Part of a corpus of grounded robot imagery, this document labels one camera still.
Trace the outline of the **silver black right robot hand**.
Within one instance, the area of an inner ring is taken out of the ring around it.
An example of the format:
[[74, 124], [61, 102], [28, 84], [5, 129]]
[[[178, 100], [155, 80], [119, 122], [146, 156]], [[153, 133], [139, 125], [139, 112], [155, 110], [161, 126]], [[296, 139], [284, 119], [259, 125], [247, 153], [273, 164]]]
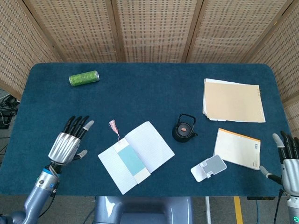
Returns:
[[264, 166], [260, 166], [262, 174], [283, 186], [284, 191], [291, 196], [299, 195], [299, 139], [293, 138], [284, 131], [272, 135], [277, 148], [281, 164], [281, 176], [269, 172]]

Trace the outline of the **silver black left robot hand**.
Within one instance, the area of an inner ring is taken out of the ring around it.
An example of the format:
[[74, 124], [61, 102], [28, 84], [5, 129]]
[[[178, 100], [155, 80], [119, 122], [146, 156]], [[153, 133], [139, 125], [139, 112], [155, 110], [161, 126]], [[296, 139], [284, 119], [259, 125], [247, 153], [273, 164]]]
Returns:
[[88, 122], [88, 119], [89, 116], [72, 116], [68, 119], [48, 154], [52, 163], [67, 165], [71, 161], [82, 159], [87, 154], [86, 149], [79, 153], [78, 148], [83, 137], [94, 124], [93, 120]]

